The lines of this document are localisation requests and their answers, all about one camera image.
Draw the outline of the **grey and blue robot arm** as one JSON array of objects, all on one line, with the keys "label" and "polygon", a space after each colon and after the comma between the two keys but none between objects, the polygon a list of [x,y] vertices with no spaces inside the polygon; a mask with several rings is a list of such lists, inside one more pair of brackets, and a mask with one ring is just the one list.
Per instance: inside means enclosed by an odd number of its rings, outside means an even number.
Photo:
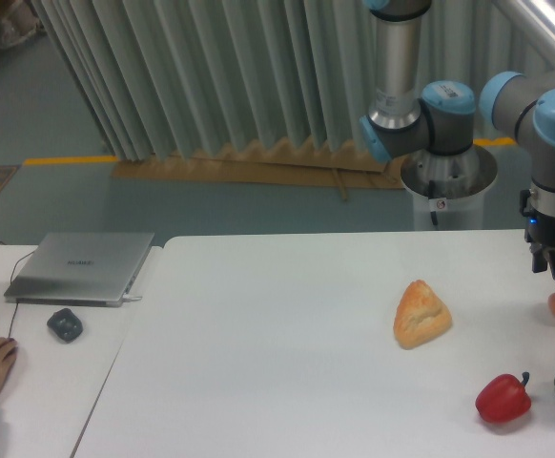
[{"label": "grey and blue robot arm", "polygon": [[[456,81],[436,81],[416,92],[421,20],[430,3],[369,1],[366,8],[378,23],[376,98],[360,119],[371,156],[387,162],[416,154],[401,176],[410,191],[432,202],[475,195],[496,172],[472,144],[473,116],[481,113],[530,156],[531,182],[519,197],[524,237],[533,270],[549,271],[555,281],[555,70],[499,73],[480,94]],[[555,63],[555,1],[501,1],[498,9]]]}]

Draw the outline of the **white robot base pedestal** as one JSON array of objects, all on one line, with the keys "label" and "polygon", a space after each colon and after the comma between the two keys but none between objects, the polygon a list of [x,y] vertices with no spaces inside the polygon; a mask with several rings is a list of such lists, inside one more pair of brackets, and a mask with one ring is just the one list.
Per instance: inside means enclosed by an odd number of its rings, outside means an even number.
[{"label": "white robot base pedestal", "polygon": [[495,157],[477,145],[454,156],[414,153],[401,166],[402,184],[412,197],[414,228],[481,229],[484,198],[497,174]]}]

